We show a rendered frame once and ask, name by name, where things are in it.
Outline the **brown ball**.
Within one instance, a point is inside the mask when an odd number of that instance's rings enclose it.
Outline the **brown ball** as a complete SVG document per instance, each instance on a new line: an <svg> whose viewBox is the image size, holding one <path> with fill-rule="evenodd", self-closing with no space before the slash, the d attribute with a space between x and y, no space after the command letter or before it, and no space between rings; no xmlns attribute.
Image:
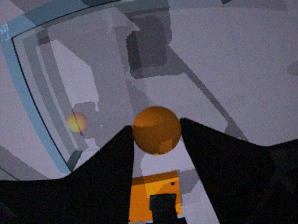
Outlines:
<svg viewBox="0 0 298 224"><path fill-rule="evenodd" d="M164 107L142 109L133 124L134 141L148 155L161 156L177 147L181 124L172 111Z"/></svg>

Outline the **clear l-shaped low wall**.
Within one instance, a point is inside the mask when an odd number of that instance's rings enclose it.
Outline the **clear l-shaped low wall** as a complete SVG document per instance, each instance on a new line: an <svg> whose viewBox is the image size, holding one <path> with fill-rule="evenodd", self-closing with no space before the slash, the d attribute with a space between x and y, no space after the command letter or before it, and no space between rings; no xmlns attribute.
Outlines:
<svg viewBox="0 0 298 224"><path fill-rule="evenodd" d="M29 91L35 99L48 132L51 133L53 141L59 147L59 151L67 161L71 171L82 149L73 132L68 128L67 117L65 117L64 109L61 107L55 91L55 85L53 85L51 75L49 75L39 39L68 30L71 27L93 22L93 20L129 14L129 12L153 10L153 8L160 7L189 6L189 4L194 6L194 4L223 4L226 2L227 0L118 0L118 2L101 4L101 6L73 12L64 18L41 24L40 27L13 37L13 43L15 43L21 68L24 69Z"/></svg>

